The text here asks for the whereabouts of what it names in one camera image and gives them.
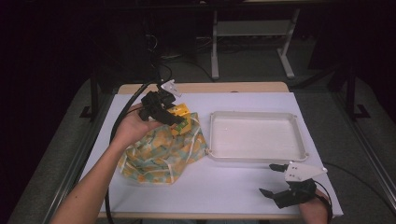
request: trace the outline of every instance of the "patterned plastic bag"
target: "patterned plastic bag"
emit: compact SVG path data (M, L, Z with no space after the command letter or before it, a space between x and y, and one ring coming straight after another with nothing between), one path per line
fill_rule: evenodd
M172 135L163 125L129 146L119 161L122 175L138 183L173 184L186 166L205 155L207 144L197 113L191 113L191 129Z

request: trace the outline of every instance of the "rectangular tray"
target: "rectangular tray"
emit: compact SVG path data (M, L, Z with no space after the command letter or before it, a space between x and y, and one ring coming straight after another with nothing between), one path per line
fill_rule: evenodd
M216 111L209 156L216 161L289 163L308 157L291 113Z

